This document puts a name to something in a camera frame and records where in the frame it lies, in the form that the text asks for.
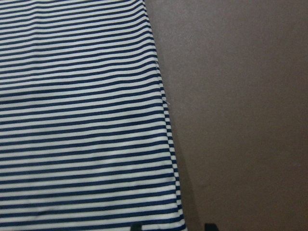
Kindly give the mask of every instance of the navy and white striped cloth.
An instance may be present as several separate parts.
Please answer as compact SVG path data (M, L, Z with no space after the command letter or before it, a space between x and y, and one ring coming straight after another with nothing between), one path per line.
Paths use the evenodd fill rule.
M0 231L186 230L143 0L0 0Z

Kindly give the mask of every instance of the brown surface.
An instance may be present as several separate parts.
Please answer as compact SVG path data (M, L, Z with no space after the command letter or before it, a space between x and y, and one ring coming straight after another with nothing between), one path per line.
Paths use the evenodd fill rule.
M146 0L190 231L308 230L308 1Z

